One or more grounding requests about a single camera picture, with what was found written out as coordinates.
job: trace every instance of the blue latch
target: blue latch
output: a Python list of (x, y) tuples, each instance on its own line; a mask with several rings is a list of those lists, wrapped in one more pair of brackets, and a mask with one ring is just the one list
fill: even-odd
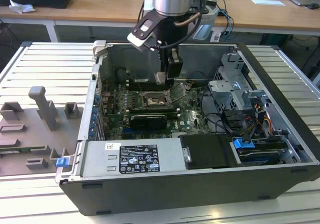
[(57, 168), (68, 168), (69, 167), (70, 158), (58, 158), (55, 166)]
[(233, 141), (233, 144), (236, 149), (238, 148), (255, 148), (255, 145), (253, 141), (250, 141), (249, 143), (243, 142), (242, 138), (237, 138)]

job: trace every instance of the wooden desk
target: wooden desk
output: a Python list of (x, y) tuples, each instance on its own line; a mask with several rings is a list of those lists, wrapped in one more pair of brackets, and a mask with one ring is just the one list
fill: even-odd
[[(18, 14), (0, 7), (0, 18), (8, 23), (46, 25), (51, 41), (59, 37), (55, 25), (133, 27), (143, 0), (72, 0), (66, 9), (39, 8)], [(259, 5), (251, 0), (225, 0), (234, 19), (234, 31), (320, 35), (320, 9), (310, 10), (289, 0), (286, 6)], [(218, 0), (221, 8), (223, 1)], [(217, 17), (215, 30), (224, 29), (226, 19)]]

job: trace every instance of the metal bracket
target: metal bracket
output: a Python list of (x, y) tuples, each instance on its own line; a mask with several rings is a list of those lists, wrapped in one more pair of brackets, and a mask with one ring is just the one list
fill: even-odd
[(244, 107), (251, 107), (251, 99), (252, 98), (262, 98), (266, 97), (267, 95), (265, 94), (264, 90), (254, 90), (254, 91), (244, 91), (241, 95), (243, 101), (244, 101)]

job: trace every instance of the robotic end effector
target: robotic end effector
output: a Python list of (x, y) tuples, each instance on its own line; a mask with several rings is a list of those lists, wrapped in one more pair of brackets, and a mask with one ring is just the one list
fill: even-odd
[[(158, 50), (161, 60), (156, 82), (163, 84), (179, 77), (183, 61), (178, 45), (186, 41), (198, 29), (207, 0), (153, 0), (154, 9), (148, 12), (133, 28), (127, 39), (139, 50)], [(188, 25), (195, 22), (188, 33)]]

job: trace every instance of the aluminum profile table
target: aluminum profile table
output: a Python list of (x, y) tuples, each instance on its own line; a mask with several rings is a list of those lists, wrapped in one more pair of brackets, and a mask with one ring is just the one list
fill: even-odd
[[(20, 48), (0, 75), (1, 98), (21, 96), (19, 98), (23, 101), (28, 85), (38, 82), (43, 84), (45, 81), (48, 95), (56, 99), (57, 105), (70, 96), (78, 96), (79, 101), (84, 103), (88, 80), (85, 76), (87, 72), (80, 70), (94, 64), (92, 53), (89, 53), (91, 47), (91, 43), (33, 43), (30, 47)], [(317, 109), (320, 109), (319, 91), (281, 51), (273, 50), (269, 46), (249, 46), (249, 49), (317, 135), (320, 127), (320, 113), (317, 113)], [(33, 72), (27, 72), (21, 67), (32, 67)], [(54, 79), (46, 76), (49, 70), (55, 71)], [(249, 75), (260, 88), (259, 82), (252, 74)], [(24, 101), (23, 106), (33, 107), (34, 104)], [(0, 178), (1, 224), (61, 221), (92, 224), (320, 222), (320, 179), (298, 184), (275, 200), (85, 217), (55, 183), (54, 175)]]
[[(281, 51), (271, 46), (248, 46), (279, 90), (320, 140), (320, 91)], [(259, 81), (249, 77), (258, 89)]]

